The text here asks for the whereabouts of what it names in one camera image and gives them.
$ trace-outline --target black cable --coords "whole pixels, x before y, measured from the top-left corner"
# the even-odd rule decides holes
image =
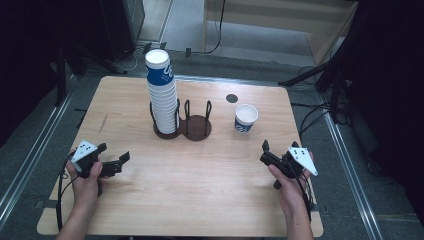
[[[144,49],[144,46],[143,47],[140,47],[140,48],[136,48],[133,52],[132,52],[132,54],[133,54],[133,58],[134,58],[134,60],[135,60],[135,65],[133,66],[133,67],[131,67],[131,68],[124,68],[124,67],[121,67],[120,65],[118,65],[118,63],[117,62],[113,62],[112,64],[113,65],[115,65],[116,67],[118,67],[118,68],[120,68],[121,70],[123,70],[123,71],[132,71],[132,70],[134,70],[136,67],[137,67],[137,65],[138,65],[138,59],[137,59],[137,57],[135,56],[135,54],[138,52],[138,51],[140,51],[141,49]]]
[[[297,71],[297,75],[299,76],[300,75],[300,72],[303,70],[303,69],[305,69],[305,68],[314,68],[314,66],[304,66],[304,67],[301,67],[301,68],[299,68],[299,70]],[[309,78],[306,78],[305,80],[303,80],[303,82],[304,83],[306,83],[307,85],[315,85],[316,83],[317,83],[317,78],[316,78],[316,74],[315,75],[313,75],[313,77],[314,77],[314,80],[315,80],[315,82],[314,83],[310,83],[310,82],[307,82],[306,80],[308,80]]]
[[[308,199],[308,195],[306,194],[305,188],[303,187],[302,183],[299,180],[299,176],[295,173],[293,167],[291,166],[289,161],[286,161],[286,163],[289,165],[290,170],[292,171],[293,175],[296,177],[296,182],[299,185],[300,191],[302,191],[302,198],[303,202],[305,203],[306,211],[308,212],[309,221],[312,220],[311,218],[311,198]]]
[[[128,51],[128,52],[126,52],[125,54],[124,54],[124,56],[122,56],[120,59],[118,59],[118,60],[114,60],[113,61],[113,63],[119,63],[119,62],[122,62],[122,61],[124,61],[125,59],[127,59],[131,54],[134,54],[134,52],[136,52],[136,51],[138,51],[140,48],[144,48],[145,47],[145,45],[143,45],[143,44],[137,44],[136,46],[135,46],[135,49],[134,49],[134,51]]]
[[[348,111],[346,109],[346,106],[344,106],[343,108],[337,108],[336,110],[336,118],[337,118],[337,122],[336,124],[340,124],[340,125],[350,125],[350,118],[349,118],[349,114]],[[344,116],[344,121],[340,121],[340,115]]]
[[[68,158],[66,158],[65,162],[63,163],[62,168],[60,169],[59,186],[58,186],[58,189],[57,189],[56,220],[57,220],[57,228],[59,229],[59,231],[63,227],[63,222],[62,222],[62,183],[63,183],[63,179],[64,179],[63,176],[65,175],[65,168],[66,168],[67,162],[68,162]]]
[[[78,178],[78,177],[74,178],[70,183],[68,183],[68,185],[66,185],[65,189],[62,191],[63,179],[67,179],[68,178],[68,175],[65,173],[66,164],[72,158],[72,156],[74,155],[74,153],[75,152],[71,152],[66,157],[65,162],[63,163],[62,168],[59,171],[59,186],[58,186],[58,189],[57,189],[57,203],[56,203],[56,220],[57,220],[57,228],[59,229],[59,231],[63,227],[63,222],[62,222],[62,196],[63,196],[63,193],[65,192],[66,188],[73,181],[75,181],[75,179]]]
[[[313,204],[313,199],[312,199],[312,190],[311,190],[311,186],[309,185],[308,179],[306,179],[305,174],[302,172],[302,176],[304,177],[303,180],[305,180],[305,188],[308,191],[308,196],[309,196],[309,206],[311,206]]]
[[[310,127],[312,127],[314,124],[316,124],[330,110],[329,103],[323,103],[323,104],[320,104],[320,105],[306,105],[306,104],[299,104],[299,103],[291,103],[291,105],[292,106],[302,106],[302,107],[313,107],[313,109],[308,114],[306,114],[305,118],[302,120],[302,123],[300,124],[299,138],[300,138],[301,142],[302,142],[302,136],[306,132],[306,130],[308,130]],[[325,111],[322,114],[320,114],[317,118],[312,120],[311,123],[308,126],[304,127],[304,124],[305,124],[306,120],[308,119],[308,117],[318,109],[323,109]]]
[[[215,48],[209,52],[192,52],[197,54],[211,54],[213,53],[221,44],[221,36],[222,36],[222,19],[224,18],[224,10],[225,10],[225,0],[222,3],[222,9],[221,9],[221,19],[219,20],[219,32],[218,32],[218,43],[216,44]]]

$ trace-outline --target blue label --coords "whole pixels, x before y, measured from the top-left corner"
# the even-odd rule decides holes
[[[147,67],[147,80],[155,86],[164,86],[174,79],[171,65],[166,68],[153,69]]]
[[[253,124],[252,125],[243,125],[242,123],[240,123],[239,121],[237,121],[237,118],[236,118],[236,121],[234,123],[234,127],[239,132],[248,132],[252,128],[252,126],[253,126]]]

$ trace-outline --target black stand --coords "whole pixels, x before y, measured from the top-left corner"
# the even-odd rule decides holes
[[[330,101],[330,116],[335,123],[338,123],[336,119],[337,101],[340,94],[340,88],[343,83],[343,70],[346,70],[346,66],[348,65],[347,63],[350,61],[349,57],[354,55],[355,43],[360,37],[361,30],[365,26],[365,23],[367,22],[370,14],[373,12],[375,5],[376,4],[373,4],[373,7],[368,5],[368,7],[364,8],[363,11],[361,11],[359,14],[355,14],[355,19],[352,23],[348,35],[346,36],[346,39],[340,45],[334,56],[330,58],[330,60],[291,80],[286,82],[279,82],[278,85],[292,86],[322,72],[322,75],[315,85],[315,89],[319,92],[324,92],[328,89],[328,87],[330,87],[331,84],[333,84]],[[357,11],[362,10],[360,9],[361,7],[362,3],[359,3]]]
[[[175,109],[174,113],[175,132],[164,134],[159,131],[156,125],[152,102],[150,102],[150,115],[152,116],[153,120],[153,130],[158,137],[162,139],[174,139],[180,134],[183,134],[186,138],[192,141],[202,141],[209,137],[212,132],[212,124],[209,121],[209,116],[212,111],[211,101],[208,101],[206,104],[206,114],[204,117],[200,115],[190,115],[190,100],[187,100],[184,104],[184,112],[186,116],[185,120],[182,120],[179,117],[179,109],[180,99],[177,99],[177,108]]]

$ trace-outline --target human arm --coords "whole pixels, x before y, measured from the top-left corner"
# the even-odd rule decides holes
[[[71,177],[74,190],[74,206],[71,214],[66,220],[63,228],[56,236],[57,240],[63,239],[84,239],[97,206],[98,206],[98,185],[97,180],[102,172],[103,164],[96,162],[90,171],[90,176],[86,179],[76,178],[77,170],[70,161],[66,163],[66,169]]]
[[[287,178],[277,167],[274,165],[268,166],[271,174],[277,178],[281,183],[280,189],[280,206],[284,212],[287,225],[287,238],[289,240],[307,240],[313,239],[311,223],[309,221],[308,212],[302,197],[302,191],[296,179]],[[311,173],[307,170],[304,172],[305,180],[307,180]]]

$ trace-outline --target black metal cup holder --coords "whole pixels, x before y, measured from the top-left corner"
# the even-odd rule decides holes
[[[177,109],[174,114],[175,132],[164,134],[161,133],[156,125],[156,119],[153,115],[152,102],[150,102],[150,115],[153,119],[153,130],[155,134],[162,139],[173,139],[183,134],[186,138],[192,141],[202,141],[209,137],[212,131],[212,124],[209,121],[209,116],[212,111],[212,103],[208,100],[206,104],[205,116],[193,115],[190,116],[190,100],[187,100],[184,104],[184,112],[186,119],[183,120],[179,116],[180,99],[177,99]],[[177,127],[177,119],[179,119],[180,125]]]

